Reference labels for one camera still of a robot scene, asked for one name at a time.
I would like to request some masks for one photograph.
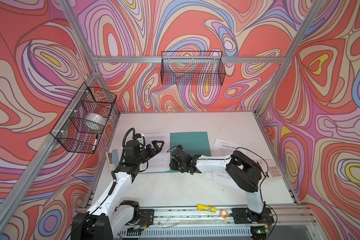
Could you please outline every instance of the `wire basket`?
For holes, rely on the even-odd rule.
[[[67,121],[51,134],[68,152],[95,153],[116,98],[108,90],[87,86]],[[97,116],[102,123],[91,116]]]
[[[164,85],[223,85],[225,68],[221,51],[162,51]]]

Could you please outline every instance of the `yellow glue stick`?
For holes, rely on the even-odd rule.
[[[197,210],[216,212],[215,207],[205,206],[205,205],[201,205],[201,204],[197,204]]]

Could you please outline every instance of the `robotic arm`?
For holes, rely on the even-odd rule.
[[[264,202],[259,191],[261,173],[264,173],[260,165],[251,160],[240,151],[234,151],[232,155],[223,157],[207,157],[194,155],[191,157],[178,145],[171,153],[171,169],[190,174],[202,172],[228,173],[235,183],[245,191],[248,200],[248,222],[259,222],[264,218]]]
[[[132,140],[125,143],[128,134],[133,131]],[[163,141],[152,141],[152,145],[145,146],[143,134],[136,134],[131,128],[123,139],[123,152],[114,171],[111,171],[113,180],[105,192],[86,213],[77,213],[72,220],[72,238],[74,240],[112,240],[127,223],[140,223],[139,204],[126,200],[118,203],[123,193],[133,183],[140,171],[140,164],[158,154],[164,146]],[[145,226],[150,220],[143,217]]]

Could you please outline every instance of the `patterned wall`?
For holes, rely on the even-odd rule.
[[[283,56],[310,0],[97,0],[73,3],[98,56],[160,56],[221,50],[224,56]],[[163,86],[160,64],[102,64],[121,111],[254,110],[277,65],[227,63],[223,86]]]
[[[326,2],[261,118],[327,237],[360,240],[360,1]]]
[[[0,1],[0,204],[91,73],[58,1],[28,2]],[[56,147],[0,239],[61,239],[107,137],[94,155]]]

